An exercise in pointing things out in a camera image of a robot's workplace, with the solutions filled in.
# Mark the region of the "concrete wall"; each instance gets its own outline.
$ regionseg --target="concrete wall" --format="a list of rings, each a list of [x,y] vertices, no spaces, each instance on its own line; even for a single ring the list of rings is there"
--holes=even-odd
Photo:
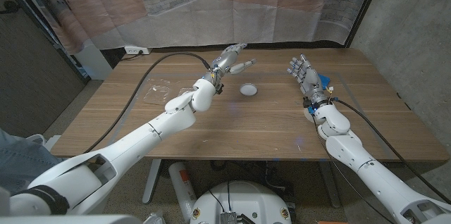
[[[451,0],[373,0],[351,45],[365,53],[449,153],[450,37]],[[425,172],[424,177],[451,197],[451,162]],[[407,184],[432,197],[417,179],[410,179]],[[367,220],[365,211],[360,210],[353,208],[351,212],[364,215],[361,222],[355,223]],[[349,212],[348,221],[352,223]]]

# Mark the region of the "blue jeans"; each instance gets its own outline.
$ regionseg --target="blue jeans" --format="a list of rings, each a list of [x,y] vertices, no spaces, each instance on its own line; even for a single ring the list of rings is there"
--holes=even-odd
[[[26,189],[35,178],[62,161],[41,144],[0,129],[0,186],[11,194]]]

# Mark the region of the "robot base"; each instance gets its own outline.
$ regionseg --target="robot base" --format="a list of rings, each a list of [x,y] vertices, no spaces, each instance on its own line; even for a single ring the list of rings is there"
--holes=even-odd
[[[236,213],[238,218],[244,215],[254,223],[291,223],[285,202],[265,186],[250,181],[230,181],[228,186],[230,193],[227,190],[227,182],[211,189],[211,193],[220,201],[226,213]],[[229,196],[232,211],[229,211]],[[205,192],[194,204],[190,223],[222,223],[221,204],[210,192]],[[236,219],[225,223],[236,223]]]

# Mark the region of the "black strap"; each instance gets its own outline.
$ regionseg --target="black strap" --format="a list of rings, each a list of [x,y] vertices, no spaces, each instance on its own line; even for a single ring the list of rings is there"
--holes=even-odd
[[[68,200],[61,196],[56,190],[46,185],[38,185],[21,192],[21,194],[22,193],[35,195],[44,200],[49,206],[52,215],[63,215],[68,212]]]

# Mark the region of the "power outlet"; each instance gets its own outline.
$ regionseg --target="power outlet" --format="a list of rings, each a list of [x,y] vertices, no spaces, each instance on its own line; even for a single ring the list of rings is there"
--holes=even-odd
[[[138,54],[140,51],[142,51],[143,54],[150,54],[150,51],[152,49],[149,48],[142,48],[142,47],[136,47],[136,46],[126,46],[125,47],[125,52],[127,52],[128,55],[136,55]]]

